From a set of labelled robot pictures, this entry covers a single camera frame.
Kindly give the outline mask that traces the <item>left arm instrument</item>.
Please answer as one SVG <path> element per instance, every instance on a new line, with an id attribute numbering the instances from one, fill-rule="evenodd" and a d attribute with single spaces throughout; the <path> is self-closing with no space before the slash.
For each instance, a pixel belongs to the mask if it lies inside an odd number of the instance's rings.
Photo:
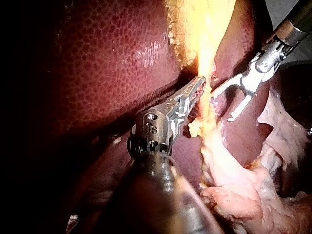
<path id="1" fill-rule="evenodd" d="M 127 150 L 130 156 L 148 152 L 161 152 L 171 155 L 173 132 L 169 121 L 159 110 L 141 112 L 130 130 Z"/>

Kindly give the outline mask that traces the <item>right arm instrument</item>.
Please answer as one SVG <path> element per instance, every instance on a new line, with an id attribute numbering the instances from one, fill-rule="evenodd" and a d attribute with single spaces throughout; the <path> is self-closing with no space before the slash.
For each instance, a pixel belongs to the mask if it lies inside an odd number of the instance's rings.
<path id="1" fill-rule="evenodd" d="M 255 68 L 266 82 L 276 73 L 283 60 L 310 34 L 294 26 L 279 26 L 262 47 Z"/>

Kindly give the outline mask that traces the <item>left arm instrument jaw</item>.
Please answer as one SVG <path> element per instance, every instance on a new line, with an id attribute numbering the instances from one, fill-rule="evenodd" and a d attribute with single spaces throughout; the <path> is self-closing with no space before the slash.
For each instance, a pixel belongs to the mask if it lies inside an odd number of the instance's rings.
<path id="1" fill-rule="evenodd" d="M 173 143 L 175 143 L 181 134 L 181 125 L 184 124 L 191 110 L 203 94 L 205 84 L 205 80 L 191 80 L 183 88 L 174 93 L 172 100 L 176 104 L 170 111 L 170 128 L 173 132 Z"/>
<path id="2" fill-rule="evenodd" d="M 188 115 L 205 89 L 206 78 L 204 76 L 193 78 L 189 83 L 176 91 L 166 100 L 166 112 L 168 115 Z"/>

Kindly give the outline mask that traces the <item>right arm instrument jaw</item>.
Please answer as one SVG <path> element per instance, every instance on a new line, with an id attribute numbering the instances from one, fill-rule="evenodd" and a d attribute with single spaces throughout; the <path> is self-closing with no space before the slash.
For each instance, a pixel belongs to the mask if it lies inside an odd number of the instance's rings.
<path id="1" fill-rule="evenodd" d="M 255 93 L 259 86 L 259 73 L 255 67 L 255 64 L 256 62 L 250 62 L 245 72 L 239 73 L 225 81 L 223 84 L 219 85 L 211 92 L 212 97 L 217 98 L 231 86 L 238 87 L 245 94 Z"/>
<path id="2" fill-rule="evenodd" d="M 238 74 L 231 79 L 231 85 L 238 86 L 245 97 L 236 109 L 230 113 L 230 117 L 227 119 L 228 122 L 234 122 L 247 107 L 262 82 L 263 75 L 264 73 Z"/>

